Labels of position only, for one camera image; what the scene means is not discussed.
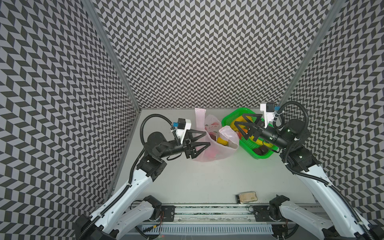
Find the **pink printed plastic bag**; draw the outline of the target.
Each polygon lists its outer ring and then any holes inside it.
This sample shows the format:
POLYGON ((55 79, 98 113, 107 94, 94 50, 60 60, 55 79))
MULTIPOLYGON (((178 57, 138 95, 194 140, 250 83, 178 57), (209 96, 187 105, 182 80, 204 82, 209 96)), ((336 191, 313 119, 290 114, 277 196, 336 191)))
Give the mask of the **pink printed plastic bag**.
POLYGON ((231 157, 240 147, 240 139, 238 134, 229 126, 222 126, 221 121, 214 115, 207 115, 205 109, 195 108, 196 128, 198 131, 206 131, 207 135, 198 142, 209 142, 211 146, 207 148, 195 161, 211 162, 223 160, 231 157), (214 141, 209 136, 209 131, 218 130, 219 138, 228 141, 227 146, 223 146, 214 141))

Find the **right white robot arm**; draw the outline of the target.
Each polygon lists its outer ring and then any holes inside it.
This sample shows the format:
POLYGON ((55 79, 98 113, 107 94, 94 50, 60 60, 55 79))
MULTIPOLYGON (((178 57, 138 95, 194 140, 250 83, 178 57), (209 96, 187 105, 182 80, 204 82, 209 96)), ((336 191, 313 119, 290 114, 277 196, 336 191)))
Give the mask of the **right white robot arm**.
POLYGON ((234 125, 245 139, 261 138, 278 147, 285 167, 306 185, 329 217, 317 217, 289 198, 276 196, 270 201, 271 219, 291 220, 320 240, 382 240, 383 228, 370 224, 352 207, 304 146, 309 135, 308 115, 304 114, 303 120, 290 120, 282 130, 270 126, 261 117, 260 114, 243 114, 244 120, 234 121, 234 125))

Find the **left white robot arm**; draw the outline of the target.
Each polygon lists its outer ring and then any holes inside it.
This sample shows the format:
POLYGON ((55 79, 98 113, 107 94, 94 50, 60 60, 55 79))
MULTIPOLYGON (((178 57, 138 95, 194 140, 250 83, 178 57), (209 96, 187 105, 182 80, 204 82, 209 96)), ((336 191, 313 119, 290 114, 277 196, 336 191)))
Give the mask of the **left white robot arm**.
POLYGON ((185 154, 197 158, 211 144, 202 142, 205 131, 187 130, 184 140, 167 141, 160 132, 149 135, 148 141, 130 170, 128 181, 89 216, 81 215, 74 224, 77 240, 119 240, 145 221, 160 219, 162 204, 153 196, 145 197, 131 209, 140 193, 163 172, 172 155, 185 154))

